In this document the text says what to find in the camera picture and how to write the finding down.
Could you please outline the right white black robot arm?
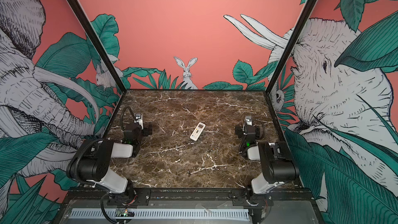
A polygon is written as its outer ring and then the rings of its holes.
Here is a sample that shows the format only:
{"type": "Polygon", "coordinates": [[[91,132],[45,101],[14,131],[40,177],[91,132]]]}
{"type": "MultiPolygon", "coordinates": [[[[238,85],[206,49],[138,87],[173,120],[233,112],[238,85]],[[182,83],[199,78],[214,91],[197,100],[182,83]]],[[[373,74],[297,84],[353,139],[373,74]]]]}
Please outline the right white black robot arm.
{"type": "Polygon", "coordinates": [[[235,134],[241,139],[238,153],[244,159],[261,164],[260,175],[249,185],[253,194],[264,195],[298,179],[300,172],[286,142],[260,142],[265,137],[265,131],[251,122],[237,125],[235,134]]]}

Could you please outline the white AC remote control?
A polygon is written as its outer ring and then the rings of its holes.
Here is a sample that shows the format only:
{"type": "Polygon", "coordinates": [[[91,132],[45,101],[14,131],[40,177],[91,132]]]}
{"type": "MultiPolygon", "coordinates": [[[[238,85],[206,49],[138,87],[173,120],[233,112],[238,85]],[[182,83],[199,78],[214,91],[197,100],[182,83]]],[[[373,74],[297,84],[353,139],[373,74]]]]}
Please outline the white AC remote control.
{"type": "Polygon", "coordinates": [[[193,141],[197,141],[205,127],[206,125],[204,123],[199,122],[192,134],[190,135],[190,139],[193,141]]]}

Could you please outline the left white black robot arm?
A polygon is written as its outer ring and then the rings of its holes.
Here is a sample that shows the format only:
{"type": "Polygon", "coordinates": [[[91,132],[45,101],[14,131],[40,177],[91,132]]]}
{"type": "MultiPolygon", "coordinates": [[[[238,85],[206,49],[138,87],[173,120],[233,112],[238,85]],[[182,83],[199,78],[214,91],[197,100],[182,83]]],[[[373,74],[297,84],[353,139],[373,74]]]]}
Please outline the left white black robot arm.
{"type": "Polygon", "coordinates": [[[152,135],[152,123],[146,127],[137,122],[128,124],[123,135],[121,142],[108,139],[84,141],[67,166],[67,177],[112,194],[125,193],[131,183],[114,172],[110,162],[112,158],[135,158],[143,138],[152,135]]]}

